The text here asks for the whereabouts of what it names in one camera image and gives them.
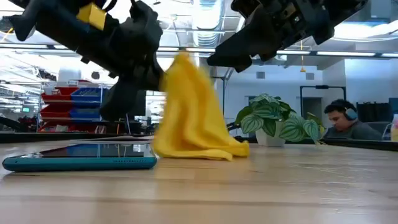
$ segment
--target potted plant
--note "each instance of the potted plant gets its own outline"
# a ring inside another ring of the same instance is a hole
[[[255,132],[260,145],[282,147],[285,141],[300,142],[308,137],[317,142],[322,124],[313,114],[308,118],[299,116],[280,97],[264,93],[238,113],[235,123],[245,134]]]

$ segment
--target teal phone case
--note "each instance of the teal phone case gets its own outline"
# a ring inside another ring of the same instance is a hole
[[[81,157],[81,158],[20,158],[9,157],[2,166],[9,171],[78,171],[78,170],[135,170],[151,169],[153,157]]]

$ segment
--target man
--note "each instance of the man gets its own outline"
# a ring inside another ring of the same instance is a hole
[[[325,114],[333,123],[324,138],[356,140],[381,140],[381,133],[358,120],[356,108],[346,100],[335,100],[325,108]]]

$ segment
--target doorway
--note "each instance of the doorway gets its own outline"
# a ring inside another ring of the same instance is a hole
[[[307,113],[314,114],[317,118],[322,118],[322,98],[303,97],[303,118],[307,119]]]

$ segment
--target smartphone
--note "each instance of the smartphone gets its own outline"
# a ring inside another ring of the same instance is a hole
[[[22,156],[8,157],[9,171],[77,171],[151,169],[157,157],[150,144],[77,144]]]

